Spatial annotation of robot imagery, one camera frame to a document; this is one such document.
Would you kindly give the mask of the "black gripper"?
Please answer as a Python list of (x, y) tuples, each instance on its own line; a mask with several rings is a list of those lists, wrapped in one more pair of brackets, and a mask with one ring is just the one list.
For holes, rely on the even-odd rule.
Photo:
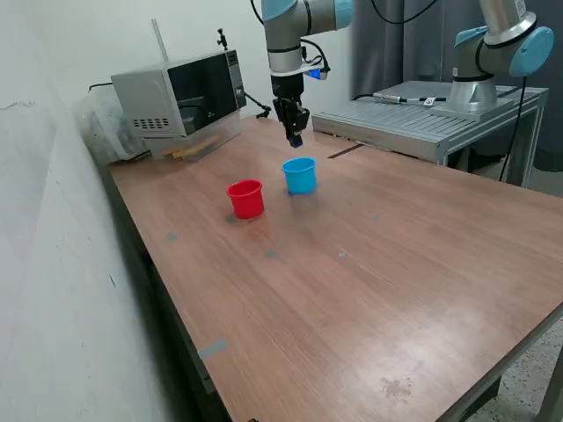
[(306, 129), (309, 120), (309, 110), (301, 106), (301, 96), (304, 92), (303, 74), (270, 76), (270, 79), (278, 121), (283, 125), (290, 143), (302, 143), (301, 133)]

